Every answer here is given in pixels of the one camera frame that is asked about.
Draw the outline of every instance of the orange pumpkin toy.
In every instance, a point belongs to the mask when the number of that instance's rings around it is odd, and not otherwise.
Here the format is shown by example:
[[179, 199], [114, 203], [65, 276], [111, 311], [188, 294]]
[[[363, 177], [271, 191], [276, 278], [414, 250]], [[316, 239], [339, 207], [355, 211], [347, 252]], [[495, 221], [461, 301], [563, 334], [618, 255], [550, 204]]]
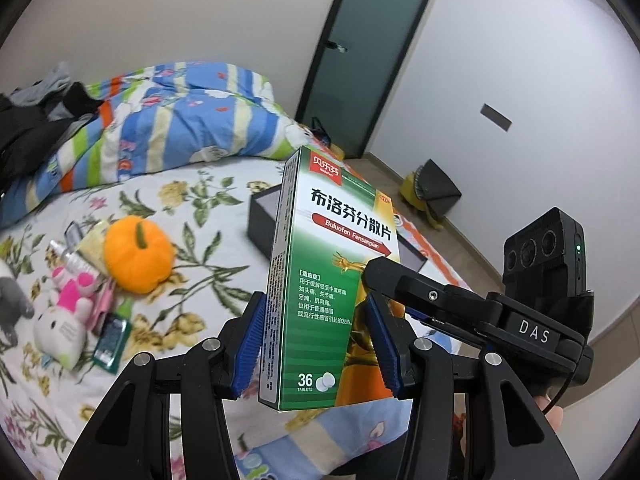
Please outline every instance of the orange pumpkin toy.
[[164, 282], [174, 266], [175, 249], [151, 220], [127, 216], [104, 237], [104, 263], [121, 288], [148, 294]]

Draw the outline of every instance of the white wall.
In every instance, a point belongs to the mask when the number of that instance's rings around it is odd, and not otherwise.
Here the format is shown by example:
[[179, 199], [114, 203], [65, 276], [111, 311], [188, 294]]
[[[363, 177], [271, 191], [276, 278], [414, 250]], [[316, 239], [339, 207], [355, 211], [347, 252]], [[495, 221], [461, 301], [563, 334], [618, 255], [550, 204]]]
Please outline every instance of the white wall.
[[589, 0], [436, 0], [369, 151], [402, 176], [440, 165], [462, 191], [449, 219], [500, 270], [543, 212], [579, 220], [593, 335], [638, 296], [640, 54]]
[[640, 418], [640, 361], [564, 410], [558, 432], [580, 480], [598, 480]]
[[332, 0], [33, 0], [0, 49], [0, 91], [66, 60], [92, 82], [161, 62], [221, 60], [271, 80], [294, 114]]

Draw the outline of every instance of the hand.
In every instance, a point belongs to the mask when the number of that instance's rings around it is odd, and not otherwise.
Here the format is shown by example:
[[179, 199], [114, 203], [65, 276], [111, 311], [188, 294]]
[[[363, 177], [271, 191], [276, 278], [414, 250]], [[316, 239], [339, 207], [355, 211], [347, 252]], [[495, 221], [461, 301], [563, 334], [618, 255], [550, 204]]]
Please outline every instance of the hand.
[[[534, 400], [536, 401], [536, 404], [538, 405], [540, 410], [544, 410], [551, 402], [551, 399], [549, 399], [548, 397], [535, 397]], [[560, 406], [554, 406], [545, 416], [546, 420], [549, 421], [549, 424], [557, 433], [560, 429], [560, 426], [562, 426], [562, 418], [564, 417], [564, 411], [562, 410], [562, 408]]]

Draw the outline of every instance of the red arrow banner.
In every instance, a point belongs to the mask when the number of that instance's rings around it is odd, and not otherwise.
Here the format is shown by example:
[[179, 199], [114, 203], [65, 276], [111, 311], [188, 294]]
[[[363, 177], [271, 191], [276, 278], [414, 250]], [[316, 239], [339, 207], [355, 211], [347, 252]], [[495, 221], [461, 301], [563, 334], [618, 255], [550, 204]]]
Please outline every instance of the red arrow banner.
[[377, 242], [375, 240], [372, 240], [371, 238], [361, 235], [353, 229], [349, 229], [348, 227], [339, 224], [338, 222], [329, 220], [326, 216], [322, 216], [318, 213], [313, 213], [311, 215], [311, 218], [315, 224], [322, 226], [325, 229], [329, 229], [329, 231], [333, 231], [334, 233], [338, 233], [339, 235], [342, 235], [349, 240], [353, 240], [360, 245], [364, 245], [365, 247], [373, 249], [374, 251], [377, 251], [380, 254], [384, 254], [385, 256], [389, 256], [391, 254], [389, 248], [382, 242]]

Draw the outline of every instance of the metal bolt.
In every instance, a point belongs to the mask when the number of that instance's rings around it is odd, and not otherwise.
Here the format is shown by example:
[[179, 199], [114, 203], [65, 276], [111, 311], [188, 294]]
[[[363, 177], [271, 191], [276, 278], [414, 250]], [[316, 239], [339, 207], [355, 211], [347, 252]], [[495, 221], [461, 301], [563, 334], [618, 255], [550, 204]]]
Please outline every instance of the metal bolt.
[[494, 352], [489, 352], [487, 355], [485, 355], [484, 360], [487, 361], [491, 366], [498, 366], [502, 364], [502, 358]]
[[144, 366], [149, 364], [149, 361], [151, 361], [151, 356], [149, 354], [147, 354], [146, 352], [142, 352], [142, 354], [138, 354], [133, 358], [133, 363], [136, 366]]
[[433, 343], [431, 342], [431, 339], [419, 337], [414, 341], [414, 346], [418, 350], [431, 350], [431, 348], [433, 347]]
[[220, 341], [215, 337], [210, 337], [202, 342], [202, 347], [209, 352], [213, 352], [220, 348]]

